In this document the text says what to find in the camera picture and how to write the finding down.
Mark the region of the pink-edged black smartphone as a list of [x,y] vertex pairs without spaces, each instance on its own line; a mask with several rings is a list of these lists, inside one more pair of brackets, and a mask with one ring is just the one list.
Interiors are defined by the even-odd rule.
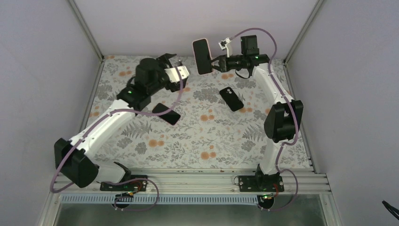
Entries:
[[205,38],[195,40],[192,43],[194,58],[197,66],[198,74],[204,75],[212,73],[212,57],[210,54],[210,49],[208,41]]

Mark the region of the purple smartphone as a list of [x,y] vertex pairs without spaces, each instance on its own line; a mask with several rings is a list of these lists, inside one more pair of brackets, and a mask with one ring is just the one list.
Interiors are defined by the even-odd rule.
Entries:
[[[169,108],[165,106],[162,103],[158,103],[152,110],[152,113],[161,113]],[[175,111],[170,111],[166,114],[160,115],[159,116],[161,119],[163,119],[165,122],[169,123],[170,125],[176,125],[176,123],[180,120],[181,115],[176,113]]]

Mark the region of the black phone case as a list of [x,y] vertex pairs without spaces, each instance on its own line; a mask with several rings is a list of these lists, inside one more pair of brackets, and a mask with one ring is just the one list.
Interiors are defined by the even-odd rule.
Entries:
[[244,104],[231,87],[220,90],[219,94],[232,112],[238,111],[244,107]]

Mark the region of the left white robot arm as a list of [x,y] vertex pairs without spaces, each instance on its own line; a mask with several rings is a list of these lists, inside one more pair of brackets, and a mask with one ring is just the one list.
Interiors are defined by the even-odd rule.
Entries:
[[[100,163],[95,155],[100,147],[120,127],[137,115],[159,116],[169,113],[180,101],[190,71],[183,63],[172,66],[173,54],[163,54],[158,58],[144,58],[136,67],[126,87],[106,111],[83,131],[70,139],[60,138],[54,144],[56,172],[50,183],[53,193],[59,193],[68,186],[55,189],[55,180],[62,173],[70,180],[70,185],[84,188],[92,182],[108,183],[118,190],[130,187],[131,171],[119,162]],[[148,113],[142,110],[151,102],[151,97],[166,89],[178,92],[177,100],[167,110],[160,113]]]

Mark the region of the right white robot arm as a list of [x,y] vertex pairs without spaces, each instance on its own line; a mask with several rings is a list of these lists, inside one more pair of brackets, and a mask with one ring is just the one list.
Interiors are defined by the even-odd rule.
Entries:
[[264,156],[257,165],[253,176],[239,176],[238,183],[242,192],[283,191],[279,161],[288,145],[294,145],[299,137],[303,103],[294,100],[283,88],[266,54],[260,54],[255,35],[240,38],[241,54],[233,55],[232,38],[219,42],[226,55],[218,56],[214,69],[220,72],[246,69],[248,76],[254,78],[257,85],[272,102],[271,109],[264,121],[264,131],[268,138]]

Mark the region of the floral patterned table mat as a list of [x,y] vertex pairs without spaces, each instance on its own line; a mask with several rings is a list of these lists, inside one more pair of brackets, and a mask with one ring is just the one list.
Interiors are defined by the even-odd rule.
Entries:
[[[193,57],[178,56],[190,76],[175,111],[176,125],[138,115],[119,128],[95,155],[98,162],[130,168],[254,169],[264,156],[263,124],[272,103],[245,70],[198,75]],[[232,112],[219,94],[231,87],[244,104]]]

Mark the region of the black object at corner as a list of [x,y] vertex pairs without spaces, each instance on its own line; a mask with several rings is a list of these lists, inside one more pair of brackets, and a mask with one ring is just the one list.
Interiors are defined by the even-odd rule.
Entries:
[[390,205],[387,201],[382,201],[383,206],[397,219],[399,220],[399,210],[392,205]]

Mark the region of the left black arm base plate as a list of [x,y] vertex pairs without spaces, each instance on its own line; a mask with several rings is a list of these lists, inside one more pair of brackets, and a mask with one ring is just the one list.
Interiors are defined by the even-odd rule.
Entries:
[[145,180],[136,180],[122,185],[111,185],[102,182],[100,185],[100,191],[113,191],[113,192],[145,192],[147,182]]

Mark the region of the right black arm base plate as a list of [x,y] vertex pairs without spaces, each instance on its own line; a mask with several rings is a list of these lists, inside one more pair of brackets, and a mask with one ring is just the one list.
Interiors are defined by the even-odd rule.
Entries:
[[284,182],[279,174],[238,176],[240,192],[283,192]]

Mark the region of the aluminium rail frame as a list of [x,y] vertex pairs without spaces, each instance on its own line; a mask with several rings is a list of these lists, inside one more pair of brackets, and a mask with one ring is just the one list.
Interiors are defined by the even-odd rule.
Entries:
[[[134,175],[147,175],[161,194],[239,194],[239,175],[254,175],[253,169],[132,169]],[[311,170],[294,170],[282,174],[284,195],[330,194],[325,174]]]

